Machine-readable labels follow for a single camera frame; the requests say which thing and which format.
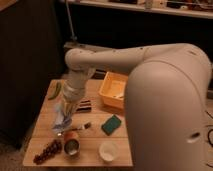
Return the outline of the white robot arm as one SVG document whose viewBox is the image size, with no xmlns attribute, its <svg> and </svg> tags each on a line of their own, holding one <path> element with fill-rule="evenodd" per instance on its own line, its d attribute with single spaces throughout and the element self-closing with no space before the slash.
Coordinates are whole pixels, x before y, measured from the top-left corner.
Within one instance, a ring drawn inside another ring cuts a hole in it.
<svg viewBox="0 0 213 171">
<path fill-rule="evenodd" d="M 124 109 L 134 171 L 204 171 L 203 135 L 211 62 L 188 43 L 65 55 L 69 77 L 63 88 L 77 103 L 93 69 L 128 76 Z"/>
</svg>

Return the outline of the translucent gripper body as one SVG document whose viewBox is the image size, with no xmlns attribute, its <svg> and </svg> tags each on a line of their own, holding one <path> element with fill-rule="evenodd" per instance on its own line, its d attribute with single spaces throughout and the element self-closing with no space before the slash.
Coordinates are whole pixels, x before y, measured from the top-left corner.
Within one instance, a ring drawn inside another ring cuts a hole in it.
<svg viewBox="0 0 213 171">
<path fill-rule="evenodd" d="M 84 88 L 73 88 L 65 82 L 62 87 L 61 109 L 65 116 L 70 117 L 76 112 L 79 101 L 85 96 Z"/>
</svg>

